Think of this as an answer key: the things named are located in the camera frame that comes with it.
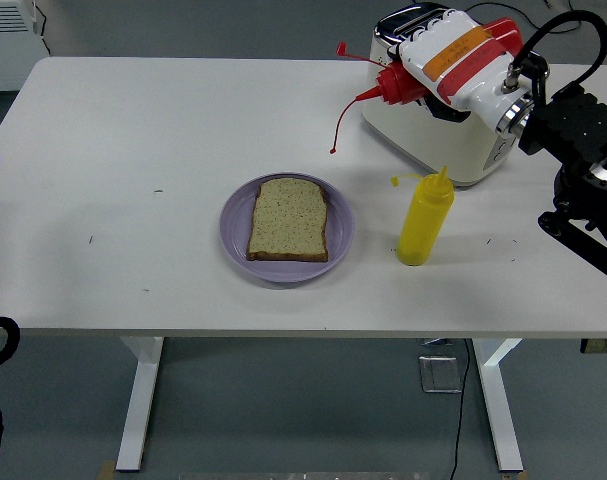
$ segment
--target plate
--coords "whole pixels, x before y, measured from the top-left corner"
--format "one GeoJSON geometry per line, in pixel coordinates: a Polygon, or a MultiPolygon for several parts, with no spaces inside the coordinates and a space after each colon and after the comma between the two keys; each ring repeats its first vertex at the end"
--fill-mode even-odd
{"type": "Polygon", "coordinates": [[[345,197],[329,183],[301,173],[274,173],[246,183],[225,203],[219,223],[221,240],[230,258],[246,272],[271,282],[302,282],[327,272],[343,259],[354,236],[354,215],[345,197]],[[259,187],[268,180],[284,177],[309,180],[327,192],[327,262],[249,261],[245,258],[259,187]]]}

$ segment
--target gray floor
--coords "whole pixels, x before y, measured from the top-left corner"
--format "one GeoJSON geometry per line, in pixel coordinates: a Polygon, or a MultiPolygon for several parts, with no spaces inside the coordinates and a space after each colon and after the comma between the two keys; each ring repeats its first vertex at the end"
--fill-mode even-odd
{"type": "MultiPolygon", "coordinates": [[[[55,56],[321,59],[334,58],[340,40],[367,55],[373,23],[406,3],[38,2],[55,56]]],[[[552,3],[518,6],[542,24],[567,8],[552,3]]],[[[607,19],[607,1],[574,7],[607,19]]],[[[502,7],[472,13],[481,22],[513,16],[526,38],[534,31],[502,7]]],[[[538,50],[552,62],[590,63],[594,37],[584,26],[538,50]]],[[[0,94],[0,122],[13,98],[0,94]]],[[[142,471],[116,478],[358,470],[449,478],[460,396],[422,392],[426,353],[452,354],[464,369],[461,340],[432,350],[413,339],[168,339],[142,471]]],[[[502,365],[529,478],[607,478],[607,355],[581,355],[577,340],[528,340],[502,365]]],[[[0,479],[96,478],[118,453],[134,368],[115,338],[24,337],[0,369],[0,479]]],[[[456,478],[500,478],[473,362],[456,478]]]]}

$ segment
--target toast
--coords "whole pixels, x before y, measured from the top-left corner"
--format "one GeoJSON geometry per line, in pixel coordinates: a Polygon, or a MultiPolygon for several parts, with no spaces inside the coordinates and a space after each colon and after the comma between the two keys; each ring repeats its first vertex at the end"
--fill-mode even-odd
{"type": "Polygon", "coordinates": [[[256,196],[246,258],[327,262],[326,224],[322,187],[299,178],[268,180],[256,196]]]}

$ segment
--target yellow mustard bottle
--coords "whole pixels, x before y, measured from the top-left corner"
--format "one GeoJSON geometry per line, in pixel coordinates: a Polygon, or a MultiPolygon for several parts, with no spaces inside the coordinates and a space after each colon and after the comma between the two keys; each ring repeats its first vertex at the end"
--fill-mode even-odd
{"type": "Polygon", "coordinates": [[[453,202],[454,185],[447,178],[447,167],[418,183],[396,247],[402,263],[422,265],[427,261],[453,202]]]}

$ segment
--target white table leg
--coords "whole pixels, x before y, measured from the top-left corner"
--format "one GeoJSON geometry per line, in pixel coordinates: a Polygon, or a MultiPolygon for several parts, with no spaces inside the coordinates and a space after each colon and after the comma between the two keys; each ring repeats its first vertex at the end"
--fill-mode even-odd
{"type": "Polygon", "coordinates": [[[520,338],[473,339],[485,406],[494,438],[496,458],[499,470],[504,472],[523,470],[521,453],[499,367],[501,359],[520,341],[520,338]]]}
{"type": "Polygon", "coordinates": [[[136,367],[116,470],[137,471],[141,468],[163,337],[121,337],[121,340],[132,350],[139,363],[136,367]]]}

